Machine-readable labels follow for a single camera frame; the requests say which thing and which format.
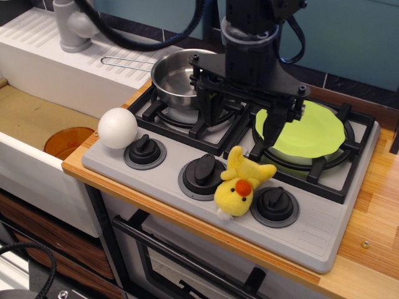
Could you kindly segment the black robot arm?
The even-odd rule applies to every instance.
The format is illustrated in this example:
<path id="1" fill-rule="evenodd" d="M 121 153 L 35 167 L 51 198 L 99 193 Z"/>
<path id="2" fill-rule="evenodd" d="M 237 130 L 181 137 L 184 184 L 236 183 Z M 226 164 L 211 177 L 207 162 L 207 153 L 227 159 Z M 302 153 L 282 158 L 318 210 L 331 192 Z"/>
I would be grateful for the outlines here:
<path id="1" fill-rule="evenodd" d="M 191 84 L 204 122 L 214 126 L 227 97 L 266 109 L 264 147 L 274 146 L 287 122 L 300 120 L 310 88 L 282 68 L 282 26 L 307 1 L 227 1 L 221 23 L 226 51 L 190 58 Z"/>

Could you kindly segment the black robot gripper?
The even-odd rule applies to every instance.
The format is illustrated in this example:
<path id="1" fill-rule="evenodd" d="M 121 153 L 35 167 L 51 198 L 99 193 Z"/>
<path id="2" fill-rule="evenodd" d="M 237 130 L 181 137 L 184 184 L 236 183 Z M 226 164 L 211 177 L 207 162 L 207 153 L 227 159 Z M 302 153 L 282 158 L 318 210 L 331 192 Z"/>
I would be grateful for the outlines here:
<path id="1" fill-rule="evenodd" d="M 276 57 L 274 44 L 226 44 L 224 54 L 190 58 L 191 84 L 198 108 L 208 126 L 216 126 L 224 113 L 240 115 L 246 103 L 270 108 L 263 124 L 264 147 L 275 145 L 285 124 L 300 120 L 311 89 L 288 74 Z"/>

